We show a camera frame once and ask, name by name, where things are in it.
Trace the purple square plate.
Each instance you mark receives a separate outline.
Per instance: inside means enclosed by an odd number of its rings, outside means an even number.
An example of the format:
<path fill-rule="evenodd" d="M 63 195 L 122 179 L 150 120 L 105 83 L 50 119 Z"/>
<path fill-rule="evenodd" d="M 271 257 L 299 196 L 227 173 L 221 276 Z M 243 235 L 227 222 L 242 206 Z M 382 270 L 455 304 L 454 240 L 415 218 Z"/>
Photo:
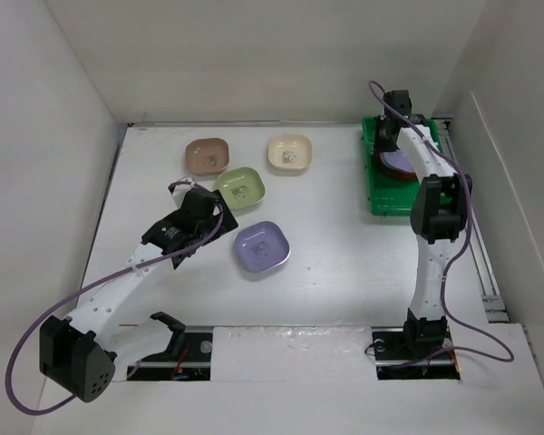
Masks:
<path fill-rule="evenodd" d="M 414 173 L 411 162 L 400 150 L 382 152 L 380 154 L 380 160 L 385 167 L 393 171 L 406 174 Z"/>
<path fill-rule="evenodd" d="M 261 221 L 238 232 L 233 243 L 239 263 L 250 273 L 264 273 L 285 263 L 291 253 L 280 227 Z"/>

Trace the green square plate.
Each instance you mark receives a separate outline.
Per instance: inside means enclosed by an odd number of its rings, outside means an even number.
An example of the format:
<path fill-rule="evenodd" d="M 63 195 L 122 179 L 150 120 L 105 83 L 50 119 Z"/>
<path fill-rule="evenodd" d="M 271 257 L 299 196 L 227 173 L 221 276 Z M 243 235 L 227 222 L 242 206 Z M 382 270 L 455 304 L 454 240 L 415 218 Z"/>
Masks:
<path fill-rule="evenodd" d="M 250 208 L 259 203 L 266 194 L 259 173 L 249 167 L 222 173 L 216 179 L 214 188 L 220 192 L 232 210 Z"/>

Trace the red round plate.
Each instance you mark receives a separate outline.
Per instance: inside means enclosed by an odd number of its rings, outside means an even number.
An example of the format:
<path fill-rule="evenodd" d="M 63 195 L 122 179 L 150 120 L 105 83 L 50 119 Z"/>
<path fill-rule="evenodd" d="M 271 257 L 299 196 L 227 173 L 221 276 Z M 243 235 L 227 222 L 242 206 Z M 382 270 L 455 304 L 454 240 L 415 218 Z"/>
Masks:
<path fill-rule="evenodd" d="M 417 177 L 414 172 L 409 172 L 404 169 L 396 169 L 389 163 L 384 161 L 384 155 L 382 152 L 378 152 L 374 155 L 377 168 L 385 174 L 387 177 L 399 180 L 416 180 Z"/>

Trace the brown square plate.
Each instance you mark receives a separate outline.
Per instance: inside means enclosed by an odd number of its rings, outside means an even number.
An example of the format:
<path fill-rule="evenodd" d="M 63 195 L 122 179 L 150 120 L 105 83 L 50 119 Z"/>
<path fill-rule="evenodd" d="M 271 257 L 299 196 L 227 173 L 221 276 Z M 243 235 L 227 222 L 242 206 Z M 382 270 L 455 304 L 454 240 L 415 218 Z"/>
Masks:
<path fill-rule="evenodd" d="M 193 175 L 219 174 L 229 164 L 228 143 L 221 138 L 194 140 L 185 149 L 185 164 Z"/>

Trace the cream square plate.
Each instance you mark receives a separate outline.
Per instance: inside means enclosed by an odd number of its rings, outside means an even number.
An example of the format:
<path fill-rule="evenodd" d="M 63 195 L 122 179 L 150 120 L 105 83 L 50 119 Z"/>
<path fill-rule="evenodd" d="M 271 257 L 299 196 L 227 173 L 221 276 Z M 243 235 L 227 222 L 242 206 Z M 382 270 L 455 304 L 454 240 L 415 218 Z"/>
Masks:
<path fill-rule="evenodd" d="M 278 170 L 303 171 L 313 156 L 312 141 L 300 134 L 282 134 L 270 139 L 267 158 L 270 165 Z"/>

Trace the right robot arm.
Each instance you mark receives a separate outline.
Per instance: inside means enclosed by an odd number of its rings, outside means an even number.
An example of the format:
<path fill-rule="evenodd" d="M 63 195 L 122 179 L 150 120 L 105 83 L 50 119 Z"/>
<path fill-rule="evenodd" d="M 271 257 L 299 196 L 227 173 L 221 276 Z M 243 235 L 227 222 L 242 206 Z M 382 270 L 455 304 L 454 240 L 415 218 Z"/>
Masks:
<path fill-rule="evenodd" d="M 402 127 L 396 147 L 419 181 L 410 224 L 418 246 L 413 299 L 400 331 L 374 332 L 375 357 L 401 367 L 439 357 L 448 337 L 446 278 L 464 252 L 455 242 L 471 235 L 471 179 L 441 154 L 424 125 Z"/>

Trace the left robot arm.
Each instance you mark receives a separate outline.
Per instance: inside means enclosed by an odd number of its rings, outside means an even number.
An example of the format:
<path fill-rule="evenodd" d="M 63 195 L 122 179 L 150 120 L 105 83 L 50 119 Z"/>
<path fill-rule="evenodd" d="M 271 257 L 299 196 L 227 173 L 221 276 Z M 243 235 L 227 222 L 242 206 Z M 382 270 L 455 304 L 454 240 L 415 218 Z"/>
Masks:
<path fill-rule="evenodd" d="M 158 311 L 123 328 L 144 291 L 170 276 L 200 247 L 237 228 L 222 194 L 189 189 L 178 209 L 153 224 L 129 258 L 124 275 L 102 285 L 63 319 L 52 315 L 39 332 L 39 369 L 84 402 L 97 399 L 130 365 L 149 356 L 179 358 L 186 326 Z"/>

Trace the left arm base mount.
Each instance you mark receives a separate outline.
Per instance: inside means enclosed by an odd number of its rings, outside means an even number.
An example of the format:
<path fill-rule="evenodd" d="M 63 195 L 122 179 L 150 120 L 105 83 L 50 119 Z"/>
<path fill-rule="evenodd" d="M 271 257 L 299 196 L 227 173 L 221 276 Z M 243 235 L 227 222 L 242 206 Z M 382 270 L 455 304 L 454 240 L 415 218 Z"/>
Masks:
<path fill-rule="evenodd" d="M 213 332 L 186 333 L 185 343 L 175 356 L 155 354 L 128 366 L 127 380 L 140 382 L 207 382 L 211 375 Z"/>

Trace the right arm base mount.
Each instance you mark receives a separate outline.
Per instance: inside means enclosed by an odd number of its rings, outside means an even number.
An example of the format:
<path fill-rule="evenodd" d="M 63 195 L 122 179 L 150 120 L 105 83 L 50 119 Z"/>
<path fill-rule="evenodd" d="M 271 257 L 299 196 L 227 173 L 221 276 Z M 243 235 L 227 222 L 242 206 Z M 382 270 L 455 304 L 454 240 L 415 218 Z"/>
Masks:
<path fill-rule="evenodd" d="M 364 353 L 374 359 L 378 381 L 425 381 L 461 379 L 457 358 L 447 333 L 438 343 L 411 349 L 401 327 L 373 328 Z"/>

